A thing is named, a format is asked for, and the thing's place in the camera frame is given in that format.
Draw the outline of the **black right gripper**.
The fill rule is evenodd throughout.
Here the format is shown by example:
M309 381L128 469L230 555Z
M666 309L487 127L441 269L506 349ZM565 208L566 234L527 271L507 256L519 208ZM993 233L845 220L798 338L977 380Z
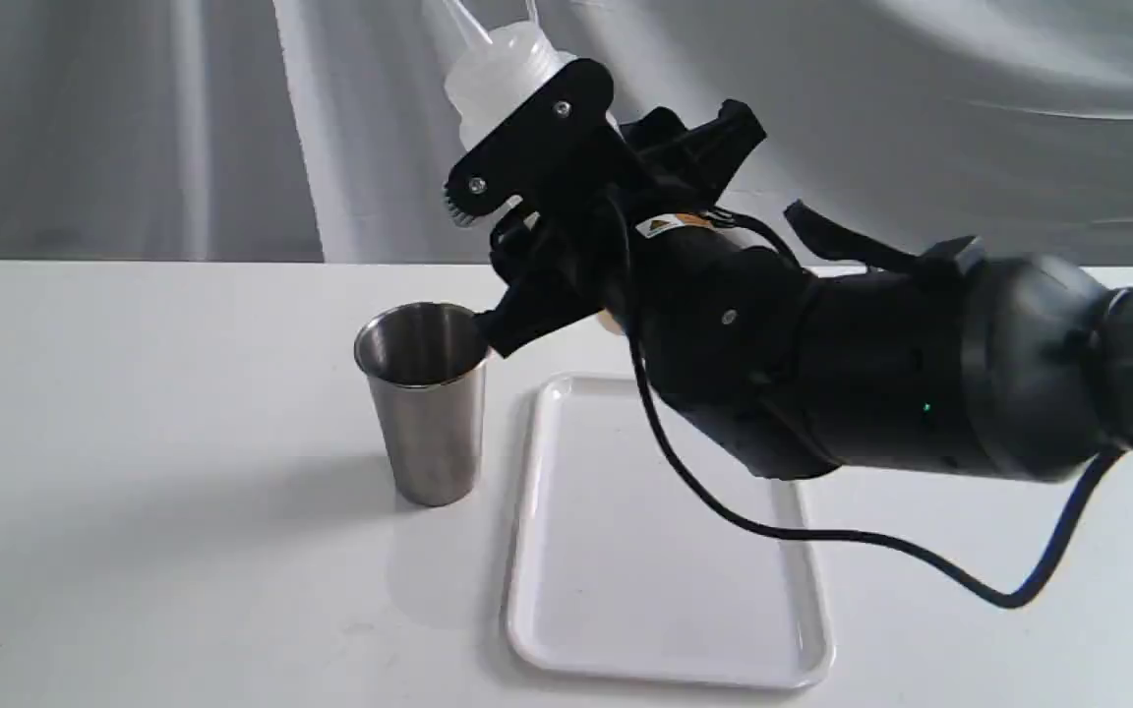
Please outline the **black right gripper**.
M688 127L667 106L613 126L615 80L603 63L570 60L470 147L449 172L444 202L458 225L508 207L489 232L505 295L476 315L500 357L593 317L617 329L617 219L719 205L767 140L741 100Z

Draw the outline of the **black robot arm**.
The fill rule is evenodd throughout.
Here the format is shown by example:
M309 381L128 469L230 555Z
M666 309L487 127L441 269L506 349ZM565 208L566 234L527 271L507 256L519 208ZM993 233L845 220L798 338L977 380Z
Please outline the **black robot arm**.
M1133 451L1133 287L1051 256L994 259L976 237L904 254L796 202L818 276L767 224L719 207L765 140L725 100L613 127L615 84L572 60L448 174L491 233L506 295L476 323L499 355L606 312L639 393L760 478L876 467L1056 483Z

